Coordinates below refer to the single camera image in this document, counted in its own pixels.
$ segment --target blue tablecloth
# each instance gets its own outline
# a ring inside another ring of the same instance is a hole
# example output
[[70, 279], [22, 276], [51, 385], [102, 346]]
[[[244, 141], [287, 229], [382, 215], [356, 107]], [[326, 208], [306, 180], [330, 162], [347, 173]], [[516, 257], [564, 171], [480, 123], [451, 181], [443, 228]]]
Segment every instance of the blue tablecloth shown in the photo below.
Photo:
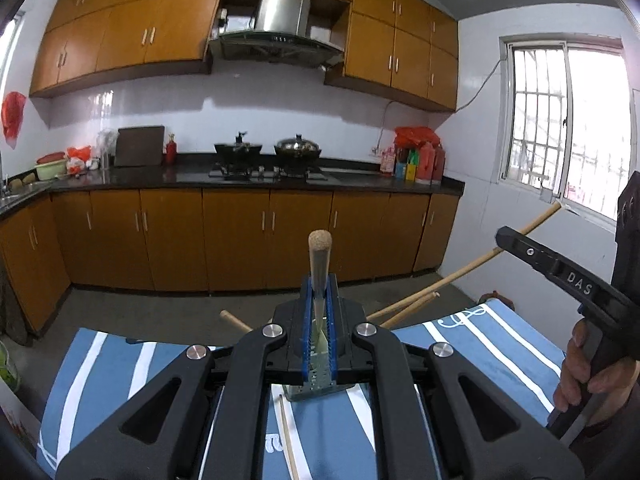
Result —
[[[443, 319], [401, 328], [406, 343], [448, 341], [540, 424], [552, 409], [564, 354], [498, 300]], [[38, 463], [53, 477], [57, 463], [186, 347], [81, 328], [63, 360], [42, 419]], [[264, 445], [264, 479], [375, 480], [375, 442], [368, 393], [347, 391], [290, 403], [274, 385]], [[285, 408], [294, 464], [283, 452]]]

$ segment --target sleeve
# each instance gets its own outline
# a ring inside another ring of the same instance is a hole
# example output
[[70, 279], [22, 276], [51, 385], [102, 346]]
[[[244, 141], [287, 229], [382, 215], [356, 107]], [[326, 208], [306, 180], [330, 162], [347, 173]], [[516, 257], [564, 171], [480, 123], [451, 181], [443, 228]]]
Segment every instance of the sleeve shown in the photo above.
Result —
[[585, 430], [570, 446], [588, 480], [637, 479], [640, 472], [640, 386], [609, 420]]

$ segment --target hand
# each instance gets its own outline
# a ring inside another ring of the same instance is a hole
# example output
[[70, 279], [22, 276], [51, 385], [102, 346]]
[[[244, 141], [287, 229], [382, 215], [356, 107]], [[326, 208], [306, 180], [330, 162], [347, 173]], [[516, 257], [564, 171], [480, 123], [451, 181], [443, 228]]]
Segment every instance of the hand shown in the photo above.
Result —
[[588, 426], [611, 418], [626, 404], [631, 389], [638, 380], [640, 362], [631, 357], [620, 359], [610, 367], [597, 373], [590, 380], [591, 365], [582, 353], [582, 345], [587, 340], [587, 324], [580, 320], [574, 326], [573, 336], [566, 348], [566, 357], [562, 362], [560, 383], [554, 392], [556, 408], [565, 412], [569, 405], [580, 404], [580, 385], [587, 383], [592, 394], [608, 393], [600, 409], [593, 414]]

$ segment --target window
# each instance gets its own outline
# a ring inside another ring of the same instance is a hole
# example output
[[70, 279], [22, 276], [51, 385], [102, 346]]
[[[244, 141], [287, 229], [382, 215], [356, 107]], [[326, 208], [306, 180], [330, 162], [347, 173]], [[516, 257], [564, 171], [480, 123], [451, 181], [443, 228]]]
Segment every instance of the window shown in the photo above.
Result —
[[630, 92], [619, 50], [508, 44], [510, 138], [502, 177], [615, 219], [629, 178]]
[[11, 49], [11, 45], [14, 42], [14, 37], [18, 29], [19, 22], [20, 16], [16, 16], [6, 24], [6, 28], [0, 36], [0, 80], [2, 79], [2, 73], [4, 72], [6, 58], [8, 57], [9, 50]]

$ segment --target gray floor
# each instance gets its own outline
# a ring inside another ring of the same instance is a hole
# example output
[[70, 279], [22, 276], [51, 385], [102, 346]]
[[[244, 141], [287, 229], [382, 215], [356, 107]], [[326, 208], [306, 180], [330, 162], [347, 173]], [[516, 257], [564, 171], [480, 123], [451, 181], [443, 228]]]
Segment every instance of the gray floor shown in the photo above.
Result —
[[[437, 274], [402, 278], [361, 285], [342, 286], [341, 296], [363, 304], [369, 314], [436, 282]], [[452, 285], [402, 326], [417, 324], [452, 314], [475, 304]], [[143, 340], [178, 344], [203, 343], [226, 346], [241, 336], [220, 320], [226, 309], [250, 326], [265, 323], [276, 305], [297, 293], [250, 296], [155, 297], [94, 290], [72, 290], [45, 336], [30, 348], [20, 347], [5, 336], [10, 355], [22, 376], [18, 396], [38, 418], [68, 346], [80, 327]]]

